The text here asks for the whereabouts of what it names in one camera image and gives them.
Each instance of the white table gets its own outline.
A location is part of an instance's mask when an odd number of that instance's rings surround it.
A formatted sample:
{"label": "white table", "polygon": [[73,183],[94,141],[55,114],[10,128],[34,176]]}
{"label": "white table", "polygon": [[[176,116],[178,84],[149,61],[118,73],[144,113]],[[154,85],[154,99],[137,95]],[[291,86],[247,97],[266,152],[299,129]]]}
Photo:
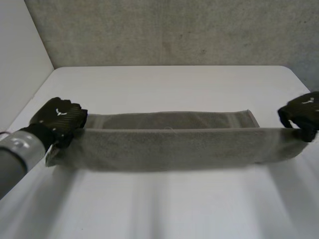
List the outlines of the white table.
{"label": "white table", "polygon": [[[95,114],[250,109],[261,127],[281,127],[277,109],[308,92],[278,66],[60,68],[10,130],[56,96]],[[0,201],[0,238],[318,238],[318,152],[316,141],[287,162],[170,173],[72,171],[41,161]]]}

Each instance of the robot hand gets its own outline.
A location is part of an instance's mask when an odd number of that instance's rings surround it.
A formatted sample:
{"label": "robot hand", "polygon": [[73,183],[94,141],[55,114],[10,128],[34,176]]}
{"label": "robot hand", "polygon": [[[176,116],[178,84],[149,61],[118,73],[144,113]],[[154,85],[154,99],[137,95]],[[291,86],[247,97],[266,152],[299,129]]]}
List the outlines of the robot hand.
{"label": "robot hand", "polygon": [[312,92],[289,101],[278,110],[281,123],[292,128],[290,120],[301,130],[298,137],[311,142],[319,130],[319,92]]}
{"label": "robot hand", "polygon": [[54,144],[59,148],[65,148],[69,146],[74,130],[84,127],[87,115],[88,111],[82,109],[79,104],[56,97],[39,109],[30,120],[30,124],[42,124],[50,129]]}

